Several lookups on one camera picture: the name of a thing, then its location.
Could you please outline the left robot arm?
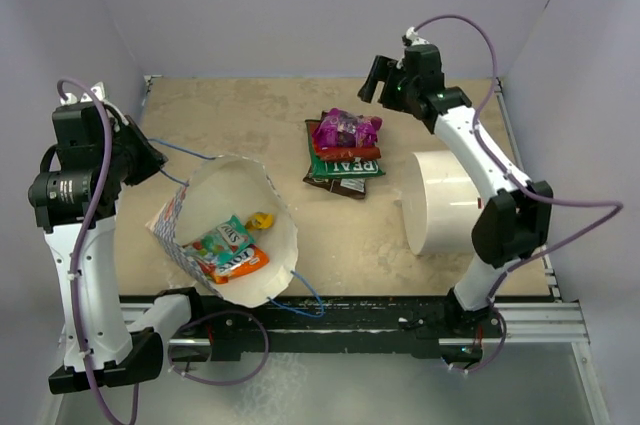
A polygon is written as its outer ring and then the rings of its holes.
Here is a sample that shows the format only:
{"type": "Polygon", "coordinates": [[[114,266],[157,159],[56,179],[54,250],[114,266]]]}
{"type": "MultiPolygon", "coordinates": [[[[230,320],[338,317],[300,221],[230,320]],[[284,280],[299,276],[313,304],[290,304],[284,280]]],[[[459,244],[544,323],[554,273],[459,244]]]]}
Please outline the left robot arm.
{"type": "Polygon", "coordinates": [[[28,192],[65,315],[63,363],[48,378],[54,394],[154,380],[172,335],[194,337],[206,323],[194,288],[163,291],[141,317],[125,322],[114,253],[117,201],[123,186],[160,172],[166,158],[130,117],[107,109],[107,117],[87,102],[55,109],[57,142],[28,192]]]}

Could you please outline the teal Fox's candy bag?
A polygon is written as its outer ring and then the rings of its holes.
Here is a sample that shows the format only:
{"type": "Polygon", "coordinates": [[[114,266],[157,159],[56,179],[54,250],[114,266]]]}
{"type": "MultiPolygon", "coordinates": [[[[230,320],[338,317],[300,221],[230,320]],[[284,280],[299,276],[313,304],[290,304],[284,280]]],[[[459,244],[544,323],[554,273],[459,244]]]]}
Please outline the teal Fox's candy bag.
{"type": "Polygon", "coordinates": [[[183,246],[199,264],[215,269],[229,262],[254,243],[250,232],[236,215],[183,246]]]}

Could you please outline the blue checkered paper bag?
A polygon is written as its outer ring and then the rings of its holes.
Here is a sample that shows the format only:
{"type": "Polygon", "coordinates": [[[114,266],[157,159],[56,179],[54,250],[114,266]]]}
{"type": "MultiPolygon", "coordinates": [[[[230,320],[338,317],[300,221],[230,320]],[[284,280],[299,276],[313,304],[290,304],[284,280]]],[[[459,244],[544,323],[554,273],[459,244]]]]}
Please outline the blue checkered paper bag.
{"type": "Polygon", "coordinates": [[[265,166],[254,159],[226,154],[202,155],[201,165],[178,180],[174,196],[147,227],[166,254],[215,296],[235,305],[271,304],[319,319],[315,303],[287,305],[279,295],[293,280],[298,228],[265,166]]]}

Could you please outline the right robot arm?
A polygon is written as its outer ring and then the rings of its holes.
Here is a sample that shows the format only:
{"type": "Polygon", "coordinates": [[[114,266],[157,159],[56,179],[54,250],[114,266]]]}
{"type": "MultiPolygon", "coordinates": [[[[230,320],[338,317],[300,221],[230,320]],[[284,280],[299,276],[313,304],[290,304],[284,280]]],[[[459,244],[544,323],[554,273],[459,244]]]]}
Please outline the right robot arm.
{"type": "Polygon", "coordinates": [[[506,275],[546,244],[553,190],[506,159],[465,92],[446,85],[435,45],[408,45],[400,60],[376,56],[358,96],[369,103],[375,94],[384,108],[412,115],[438,137],[479,192],[483,208],[471,230],[474,254],[442,312],[452,334],[467,336],[490,315],[506,275]]]}

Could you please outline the orange Fox's candy bag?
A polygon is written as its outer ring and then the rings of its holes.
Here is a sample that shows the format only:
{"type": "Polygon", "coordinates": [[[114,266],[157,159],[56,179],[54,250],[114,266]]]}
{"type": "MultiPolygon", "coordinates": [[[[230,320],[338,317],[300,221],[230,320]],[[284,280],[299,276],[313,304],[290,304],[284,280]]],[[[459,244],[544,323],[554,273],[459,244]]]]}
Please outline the orange Fox's candy bag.
{"type": "Polygon", "coordinates": [[[249,245],[229,262],[217,266],[211,273],[213,282],[216,284],[226,284],[234,280],[249,275],[270,262],[268,255],[256,245],[249,245]]]}

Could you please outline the yellow M&M's bag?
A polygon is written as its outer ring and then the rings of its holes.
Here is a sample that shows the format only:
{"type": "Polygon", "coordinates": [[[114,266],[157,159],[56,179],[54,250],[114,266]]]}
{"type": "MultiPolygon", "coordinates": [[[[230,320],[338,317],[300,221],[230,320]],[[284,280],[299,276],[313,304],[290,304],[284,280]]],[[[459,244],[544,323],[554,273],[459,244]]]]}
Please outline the yellow M&M's bag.
{"type": "Polygon", "coordinates": [[[256,212],[252,214],[247,222],[245,228],[249,231],[253,230],[267,230],[273,226],[275,217],[271,213],[256,212]]]}

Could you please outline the red Doritos bag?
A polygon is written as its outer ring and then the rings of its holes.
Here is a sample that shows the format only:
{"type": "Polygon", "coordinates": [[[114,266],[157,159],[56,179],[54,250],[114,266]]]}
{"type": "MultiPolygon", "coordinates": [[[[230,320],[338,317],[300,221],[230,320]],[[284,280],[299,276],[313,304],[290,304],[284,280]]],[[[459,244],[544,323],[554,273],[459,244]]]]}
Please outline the red Doritos bag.
{"type": "Polygon", "coordinates": [[[378,147],[328,147],[321,146],[316,139],[312,139],[312,145],[314,153],[324,162],[353,162],[381,158],[378,147]]]}

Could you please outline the purple candy bag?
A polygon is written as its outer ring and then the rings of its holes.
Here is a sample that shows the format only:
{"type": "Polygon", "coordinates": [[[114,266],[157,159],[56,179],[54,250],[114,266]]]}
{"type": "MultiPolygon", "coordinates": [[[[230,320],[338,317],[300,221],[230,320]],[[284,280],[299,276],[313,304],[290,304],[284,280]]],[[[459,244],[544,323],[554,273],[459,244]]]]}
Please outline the purple candy bag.
{"type": "Polygon", "coordinates": [[[324,111],[312,137],[315,144],[328,148],[371,148],[378,141],[383,120],[378,116],[356,115],[342,109],[324,111]]]}

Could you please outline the green Real crisps bag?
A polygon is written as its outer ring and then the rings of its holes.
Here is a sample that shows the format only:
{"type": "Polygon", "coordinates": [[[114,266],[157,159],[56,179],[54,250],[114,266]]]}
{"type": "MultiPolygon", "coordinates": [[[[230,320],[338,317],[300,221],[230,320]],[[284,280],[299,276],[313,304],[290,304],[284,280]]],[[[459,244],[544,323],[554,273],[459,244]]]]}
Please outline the green Real crisps bag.
{"type": "Polygon", "coordinates": [[[315,152],[312,132],[320,124],[319,120],[306,120],[308,150],[310,155],[311,177],[315,179],[357,179],[376,178],[386,174],[376,160],[358,159],[356,161],[323,161],[315,152]]]}

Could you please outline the brown snack packet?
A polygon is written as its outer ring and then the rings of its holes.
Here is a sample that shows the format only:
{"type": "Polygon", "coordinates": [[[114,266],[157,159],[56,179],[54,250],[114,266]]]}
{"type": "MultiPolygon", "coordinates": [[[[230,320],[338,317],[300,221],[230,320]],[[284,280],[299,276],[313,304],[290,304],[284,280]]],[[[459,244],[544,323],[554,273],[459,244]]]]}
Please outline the brown snack packet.
{"type": "Polygon", "coordinates": [[[364,200],[366,198],[366,181],[364,179],[320,179],[313,178],[311,175],[307,174],[303,177],[302,181],[307,185],[342,197],[354,200],[364,200]]]}

